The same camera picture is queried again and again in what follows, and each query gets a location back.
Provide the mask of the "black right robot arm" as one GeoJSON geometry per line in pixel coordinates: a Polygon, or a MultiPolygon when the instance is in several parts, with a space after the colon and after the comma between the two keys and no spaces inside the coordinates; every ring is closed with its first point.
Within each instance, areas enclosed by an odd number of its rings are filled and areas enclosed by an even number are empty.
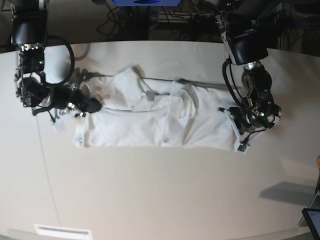
{"type": "Polygon", "coordinates": [[[12,0],[11,44],[17,51],[15,93],[33,116],[54,110],[76,111],[78,116],[96,113],[102,104],[94,97],[84,95],[75,85],[69,84],[75,70],[75,55],[71,45],[60,36],[47,31],[47,0],[12,0]],[[48,41],[63,43],[69,53],[69,70],[58,83],[46,80],[45,48],[48,41]]]}

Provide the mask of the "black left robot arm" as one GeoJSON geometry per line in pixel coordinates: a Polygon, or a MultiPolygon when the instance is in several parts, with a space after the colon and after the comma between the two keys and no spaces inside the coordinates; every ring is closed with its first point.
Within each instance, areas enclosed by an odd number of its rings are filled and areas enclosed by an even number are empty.
{"type": "Polygon", "coordinates": [[[241,82],[246,95],[236,97],[231,91],[236,106],[228,110],[241,134],[271,129],[281,116],[281,107],[271,93],[271,75],[261,62],[269,54],[258,32],[260,19],[277,4],[276,0],[223,0],[216,8],[216,23],[228,53],[222,65],[228,89],[232,74],[227,71],[231,66],[243,67],[241,82]]]}

